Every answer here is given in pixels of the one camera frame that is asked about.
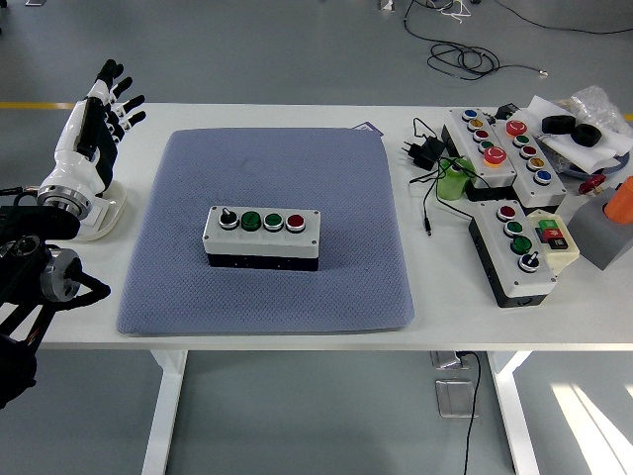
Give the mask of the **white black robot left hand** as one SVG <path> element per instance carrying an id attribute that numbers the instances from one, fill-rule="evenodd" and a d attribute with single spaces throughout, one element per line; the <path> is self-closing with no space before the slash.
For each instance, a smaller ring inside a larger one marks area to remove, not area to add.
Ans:
<path id="1" fill-rule="evenodd" d="M 120 78 L 123 72 L 122 64 L 107 60 L 89 92 L 75 103 L 54 150 L 54 169 L 39 189 L 40 202 L 86 207 L 110 186 L 118 144 L 146 117 L 142 95 L 119 101 L 133 84 L 129 77 Z"/>

